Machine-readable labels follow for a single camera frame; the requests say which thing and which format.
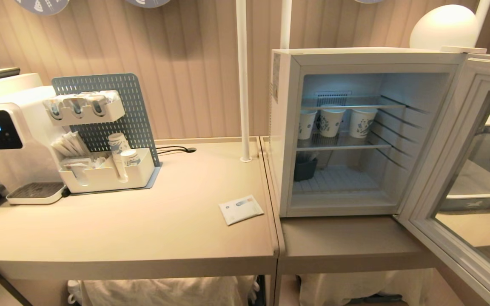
gray pegboard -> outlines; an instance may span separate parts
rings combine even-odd
[[[132,149],[149,147],[154,165],[160,167],[140,82],[135,74],[57,77],[52,79],[52,86],[57,95],[117,90],[126,112],[122,118],[114,122],[72,125],[71,130],[79,132],[91,152],[111,151],[107,136],[122,132]]]

fridge door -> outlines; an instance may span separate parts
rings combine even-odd
[[[490,56],[468,56],[397,219],[490,304]]]

lamp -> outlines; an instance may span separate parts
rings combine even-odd
[[[476,15],[465,6],[450,4],[428,12],[410,36],[410,48],[484,54],[475,48],[490,0],[480,0]]]

mini fridge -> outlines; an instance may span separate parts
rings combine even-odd
[[[433,170],[441,128],[469,95],[470,61],[408,48],[273,50],[268,163],[281,217],[397,215]],[[461,133],[473,133],[470,130]]]

